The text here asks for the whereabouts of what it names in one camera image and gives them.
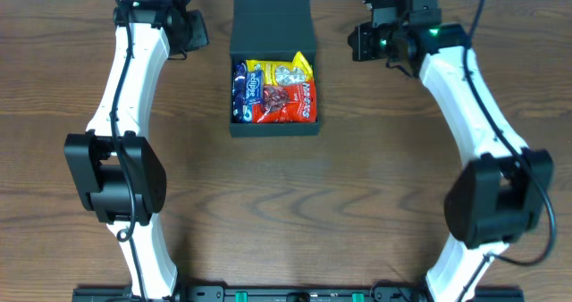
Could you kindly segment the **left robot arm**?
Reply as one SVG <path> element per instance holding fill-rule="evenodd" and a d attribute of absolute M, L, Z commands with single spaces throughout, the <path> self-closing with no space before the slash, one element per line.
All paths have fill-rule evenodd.
<path fill-rule="evenodd" d="M 75 301 L 186 301 L 162 229 L 164 167 L 148 140 L 156 85 L 168 60 L 207 46 L 191 0 L 114 0 L 114 59 L 85 132 L 70 134 L 64 156 L 85 210 L 115 236 L 129 268 L 126 287 L 82 287 Z"/>

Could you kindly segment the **yellow Hacks candy bag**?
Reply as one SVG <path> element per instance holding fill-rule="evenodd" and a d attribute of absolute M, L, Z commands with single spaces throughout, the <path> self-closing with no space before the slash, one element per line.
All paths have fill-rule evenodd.
<path fill-rule="evenodd" d="M 249 71 L 262 71 L 266 85 L 285 87 L 314 79 L 313 68 L 301 52 L 291 62 L 247 60 L 246 65 Z"/>

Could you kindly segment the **red Hacks candy bag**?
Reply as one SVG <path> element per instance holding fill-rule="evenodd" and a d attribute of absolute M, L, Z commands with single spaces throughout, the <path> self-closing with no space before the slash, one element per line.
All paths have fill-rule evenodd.
<path fill-rule="evenodd" d="M 252 123 L 315 122 L 315 83 L 310 80 L 289 86 L 265 85 L 261 104 L 252 106 Z"/>

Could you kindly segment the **blue Eclipse mint box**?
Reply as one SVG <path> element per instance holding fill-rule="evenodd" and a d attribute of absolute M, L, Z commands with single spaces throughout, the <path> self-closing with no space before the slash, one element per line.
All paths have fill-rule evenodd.
<path fill-rule="evenodd" d="M 264 98 L 264 73 L 261 70 L 247 73 L 245 81 L 245 103 L 260 104 Z"/>

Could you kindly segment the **purple Dairy Milk bar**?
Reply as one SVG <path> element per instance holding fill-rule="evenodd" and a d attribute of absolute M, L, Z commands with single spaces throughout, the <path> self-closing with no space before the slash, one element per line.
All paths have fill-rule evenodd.
<path fill-rule="evenodd" d="M 245 105 L 245 83 L 248 67 L 245 63 L 238 63 L 234 68 L 232 82 L 232 114 L 236 121 L 240 121 L 243 116 L 243 106 Z"/>

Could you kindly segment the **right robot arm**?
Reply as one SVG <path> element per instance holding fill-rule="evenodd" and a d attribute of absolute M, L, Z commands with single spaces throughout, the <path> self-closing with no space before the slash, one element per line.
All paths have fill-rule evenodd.
<path fill-rule="evenodd" d="M 376 283 L 374 301 L 519 301 L 519 289 L 479 289 L 495 261 L 549 222 L 549 257 L 557 237 L 548 194 L 554 163 L 533 150 L 497 106 L 479 70 L 474 31 L 446 23 L 437 0 L 362 0 L 371 11 L 348 43 L 356 62 L 384 60 L 421 81 L 433 96 L 457 144 L 462 172 L 444 200 L 449 236 L 433 267 L 413 288 Z"/>

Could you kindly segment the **blue Oreo cookie pack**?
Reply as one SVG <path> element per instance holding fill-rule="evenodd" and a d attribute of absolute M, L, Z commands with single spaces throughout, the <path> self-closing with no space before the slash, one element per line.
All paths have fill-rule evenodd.
<path fill-rule="evenodd" d="M 236 106 L 232 110 L 232 119 L 235 123 L 251 123 L 253 118 L 252 106 Z"/>

